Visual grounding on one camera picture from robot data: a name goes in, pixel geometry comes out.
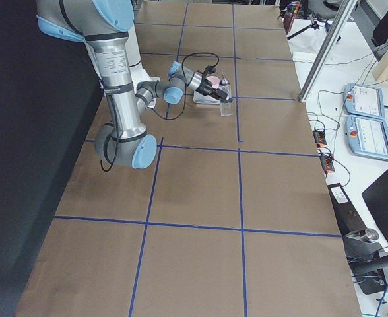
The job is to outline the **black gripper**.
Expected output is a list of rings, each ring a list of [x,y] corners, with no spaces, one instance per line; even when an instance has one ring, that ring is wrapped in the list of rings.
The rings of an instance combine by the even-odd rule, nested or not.
[[[206,77],[202,77],[201,78],[201,83],[200,83],[199,87],[195,91],[198,92],[199,94],[203,95],[203,96],[210,96],[210,93],[213,92],[211,82],[208,81],[206,79]],[[221,90],[221,89],[215,90],[215,93],[212,96],[210,96],[210,97],[218,98],[219,101],[221,101],[221,102],[231,102],[231,101],[233,101],[231,95],[228,94],[227,92],[225,92],[224,90]]]

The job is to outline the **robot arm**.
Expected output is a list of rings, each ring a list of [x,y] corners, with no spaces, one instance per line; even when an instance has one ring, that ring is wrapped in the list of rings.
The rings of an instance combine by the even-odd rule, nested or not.
[[[152,164],[157,140],[140,116],[158,98],[177,104],[190,88],[221,102],[232,100],[207,80],[213,66],[199,72],[175,62],[167,81],[149,77],[141,63],[130,1],[38,1],[37,20],[44,34],[87,48],[112,117],[94,143],[102,163],[133,169]]]

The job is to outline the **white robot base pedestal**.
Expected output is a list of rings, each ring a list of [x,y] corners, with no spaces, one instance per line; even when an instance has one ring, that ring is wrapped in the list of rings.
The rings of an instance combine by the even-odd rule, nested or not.
[[[151,77],[143,67],[135,26],[131,27],[131,29],[128,31],[128,35],[129,38],[125,43],[125,48],[127,52],[129,68],[131,71],[131,78],[134,83],[134,89],[136,89],[139,82],[153,81],[155,79],[159,79],[159,77]]]

